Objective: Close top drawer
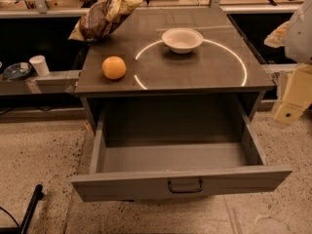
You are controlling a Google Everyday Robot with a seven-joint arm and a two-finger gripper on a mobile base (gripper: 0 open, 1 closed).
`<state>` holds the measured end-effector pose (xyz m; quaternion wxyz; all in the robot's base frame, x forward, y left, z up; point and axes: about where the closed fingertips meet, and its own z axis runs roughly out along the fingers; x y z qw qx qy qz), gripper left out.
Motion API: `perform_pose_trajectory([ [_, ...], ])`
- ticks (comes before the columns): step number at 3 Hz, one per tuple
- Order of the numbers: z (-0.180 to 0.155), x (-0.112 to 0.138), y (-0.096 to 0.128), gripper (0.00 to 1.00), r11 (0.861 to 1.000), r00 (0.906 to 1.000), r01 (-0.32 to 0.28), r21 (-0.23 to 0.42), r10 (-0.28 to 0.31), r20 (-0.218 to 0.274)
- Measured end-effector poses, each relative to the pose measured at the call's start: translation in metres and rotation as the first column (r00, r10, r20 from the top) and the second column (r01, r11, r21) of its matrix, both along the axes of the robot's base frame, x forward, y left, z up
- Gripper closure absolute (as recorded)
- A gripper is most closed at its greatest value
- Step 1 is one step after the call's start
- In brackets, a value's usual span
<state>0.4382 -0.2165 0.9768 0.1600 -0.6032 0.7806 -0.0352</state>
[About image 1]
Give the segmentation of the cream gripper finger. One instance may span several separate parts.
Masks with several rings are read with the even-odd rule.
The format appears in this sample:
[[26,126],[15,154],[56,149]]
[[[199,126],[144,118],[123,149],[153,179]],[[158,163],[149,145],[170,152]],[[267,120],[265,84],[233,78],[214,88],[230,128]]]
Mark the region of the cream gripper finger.
[[289,126],[312,104],[312,65],[298,64],[287,75],[286,85],[275,104],[274,121]]
[[289,23],[286,21],[273,30],[264,40],[264,44],[271,48],[285,46],[285,38]]

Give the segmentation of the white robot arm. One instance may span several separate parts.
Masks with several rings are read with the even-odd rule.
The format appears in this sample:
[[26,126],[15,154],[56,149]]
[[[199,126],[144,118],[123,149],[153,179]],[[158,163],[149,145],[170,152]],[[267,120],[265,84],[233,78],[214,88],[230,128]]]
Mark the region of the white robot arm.
[[312,0],[305,0],[289,21],[265,38],[264,44],[284,47],[285,56],[296,62],[274,105],[274,121],[289,126],[312,104]]

